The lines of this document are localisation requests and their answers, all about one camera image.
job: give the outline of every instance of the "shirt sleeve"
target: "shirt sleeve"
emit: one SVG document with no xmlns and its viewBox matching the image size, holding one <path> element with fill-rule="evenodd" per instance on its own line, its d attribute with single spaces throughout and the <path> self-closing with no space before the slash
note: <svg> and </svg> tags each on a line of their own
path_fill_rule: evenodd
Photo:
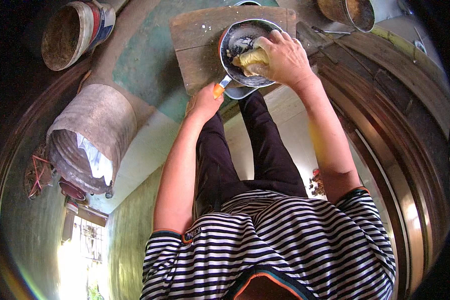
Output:
<svg viewBox="0 0 450 300">
<path fill-rule="evenodd" d="M 368 190 L 359 187 L 349 191 L 337 202 L 336 207 L 360 227 L 393 285 L 396 271 L 394 253 L 378 209 Z"/>
<path fill-rule="evenodd" d="M 182 246 L 182 236 L 173 231 L 153 232 L 143 261 L 143 289 L 140 299 L 166 299 L 173 281 L 171 270 Z"/>
</svg>

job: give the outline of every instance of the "white plastic bag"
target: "white plastic bag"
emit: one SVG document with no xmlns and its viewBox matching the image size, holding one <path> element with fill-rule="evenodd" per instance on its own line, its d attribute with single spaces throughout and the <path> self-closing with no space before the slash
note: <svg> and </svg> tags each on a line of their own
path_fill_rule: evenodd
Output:
<svg viewBox="0 0 450 300">
<path fill-rule="evenodd" d="M 105 157 L 98 149 L 92 145 L 83 135 L 77 132 L 77 146 L 85 150 L 90 164 L 91 175 L 95 178 L 104 178 L 105 184 L 110 185 L 113 176 L 112 161 Z"/>
</svg>

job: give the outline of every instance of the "black and white striped shirt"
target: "black and white striped shirt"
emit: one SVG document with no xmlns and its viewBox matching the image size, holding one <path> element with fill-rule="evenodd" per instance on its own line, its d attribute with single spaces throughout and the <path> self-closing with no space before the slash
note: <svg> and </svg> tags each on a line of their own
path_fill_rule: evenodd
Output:
<svg viewBox="0 0 450 300">
<path fill-rule="evenodd" d="M 249 278 L 265 275 L 302 299 L 386 300 L 395 271 L 366 190 L 336 205 L 253 190 L 202 215 L 184 235 L 152 233 L 140 298 L 233 299 Z"/>
</svg>

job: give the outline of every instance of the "wooden table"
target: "wooden table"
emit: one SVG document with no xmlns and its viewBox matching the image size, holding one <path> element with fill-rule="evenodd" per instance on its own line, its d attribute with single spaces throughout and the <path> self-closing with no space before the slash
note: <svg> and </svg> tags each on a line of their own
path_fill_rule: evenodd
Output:
<svg viewBox="0 0 450 300">
<path fill-rule="evenodd" d="M 224 6 L 182 13 L 169 20 L 173 46 L 189 95 L 225 77 L 227 73 L 218 55 L 218 41 L 230 25 L 247 19 L 274 22 L 295 37 L 295 11 L 280 7 Z M 227 87 L 240 86 L 232 81 Z"/>
</svg>

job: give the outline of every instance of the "saucepan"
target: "saucepan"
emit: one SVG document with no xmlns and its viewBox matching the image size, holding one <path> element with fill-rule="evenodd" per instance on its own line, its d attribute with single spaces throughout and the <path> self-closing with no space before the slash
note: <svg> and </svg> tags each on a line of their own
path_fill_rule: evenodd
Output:
<svg viewBox="0 0 450 300">
<path fill-rule="evenodd" d="M 235 80 L 247 87 L 267 87 L 275 83 L 264 76 L 250 76 L 243 74 L 242 69 L 232 64 L 232 60 L 239 54 L 253 49 L 253 40 L 258 37 L 268 38 L 272 30 L 283 31 L 277 24 L 262 20 L 248 19 L 236 22 L 228 27 L 218 42 L 218 55 L 227 75 L 213 88 L 213 97 L 217 99 L 230 81 Z"/>
</svg>

